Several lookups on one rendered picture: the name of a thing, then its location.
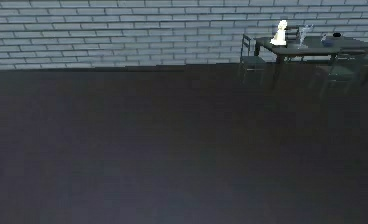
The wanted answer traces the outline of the dark green chair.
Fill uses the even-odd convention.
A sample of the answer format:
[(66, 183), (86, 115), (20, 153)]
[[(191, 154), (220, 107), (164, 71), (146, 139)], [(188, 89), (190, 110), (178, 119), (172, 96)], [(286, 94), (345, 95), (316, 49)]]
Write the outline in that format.
[(345, 83), (347, 93), (360, 80), (361, 74), (368, 67), (368, 48), (341, 48), (330, 65), (319, 65), (316, 76), (323, 79), (319, 93), (324, 97), (328, 89), (337, 83)]
[(285, 31), (285, 39), (288, 47), (296, 47), (300, 39), (300, 27), (293, 25), (288, 26)]
[(263, 83), (266, 62), (263, 58), (251, 54), (252, 38), (246, 34), (242, 35), (238, 76), (240, 81), (244, 83), (248, 73), (259, 74), (260, 83)]

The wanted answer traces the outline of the white statuette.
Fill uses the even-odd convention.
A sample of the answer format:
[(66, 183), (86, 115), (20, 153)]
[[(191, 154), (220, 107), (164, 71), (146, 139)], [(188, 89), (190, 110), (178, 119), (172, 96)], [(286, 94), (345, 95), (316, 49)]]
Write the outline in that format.
[(281, 20), (277, 26), (277, 32), (274, 37), (270, 40), (270, 43), (275, 46), (285, 46), (286, 42), (286, 28), (288, 22), (286, 20)]

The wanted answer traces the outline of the clear glass vase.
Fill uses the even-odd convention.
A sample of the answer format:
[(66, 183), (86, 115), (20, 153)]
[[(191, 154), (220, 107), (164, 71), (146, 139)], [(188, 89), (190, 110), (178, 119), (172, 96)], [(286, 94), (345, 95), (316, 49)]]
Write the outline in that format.
[(307, 34), (313, 29), (312, 25), (305, 25), (299, 30), (299, 45), (298, 48), (305, 48), (304, 40)]

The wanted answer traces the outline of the dark green dining table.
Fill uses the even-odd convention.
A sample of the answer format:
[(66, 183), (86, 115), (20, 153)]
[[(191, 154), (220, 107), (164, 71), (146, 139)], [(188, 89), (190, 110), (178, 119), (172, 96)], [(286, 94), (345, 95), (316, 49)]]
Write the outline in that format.
[(368, 48), (368, 42), (354, 39), (352, 37), (342, 36), (334, 42), (331, 47), (324, 47), (318, 36), (308, 36), (304, 40), (305, 48), (275, 46), (270, 43), (270, 37), (260, 37), (255, 40), (254, 55), (259, 55), (262, 48), (276, 55), (275, 69), (272, 77), (271, 89), (274, 89), (279, 80), (281, 70), (284, 67), (285, 59), (288, 57), (304, 57), (304, 56), (329, 56), (330, 63), (341, 48)]

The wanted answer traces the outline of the dark blue bowl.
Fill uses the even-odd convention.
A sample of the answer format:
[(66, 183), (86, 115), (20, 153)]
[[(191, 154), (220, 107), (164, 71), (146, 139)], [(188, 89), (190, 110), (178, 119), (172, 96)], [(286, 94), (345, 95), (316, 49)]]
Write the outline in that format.
[(328, 35), (327, 33), (324, 33), (321, 37), (321, 44), (324, 47), (331, 47), (334, 45), (334, 42), (342, 37), (341, 33), (333, 33), (332, 35)]

